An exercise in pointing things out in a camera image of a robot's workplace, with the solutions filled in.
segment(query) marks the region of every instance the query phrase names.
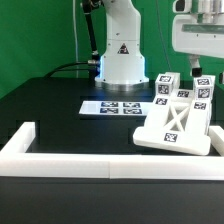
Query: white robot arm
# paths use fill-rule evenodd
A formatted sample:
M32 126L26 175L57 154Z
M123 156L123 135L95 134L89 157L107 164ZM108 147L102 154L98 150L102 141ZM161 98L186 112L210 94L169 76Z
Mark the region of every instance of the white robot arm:
M194 76L200 76L200 55L224 58L224 0L176 0L173 48L190 54Z
M96 86L129 91L148 83L145 59L140 53L141 16L131 0L87 1L104 5L107 17L107 48L101 57Z

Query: warning label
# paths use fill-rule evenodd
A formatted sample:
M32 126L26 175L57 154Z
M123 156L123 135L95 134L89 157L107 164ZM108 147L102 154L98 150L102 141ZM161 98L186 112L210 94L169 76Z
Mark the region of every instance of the warning label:
M120 50L117 53L118 54L129 54L126 44L122 44Z

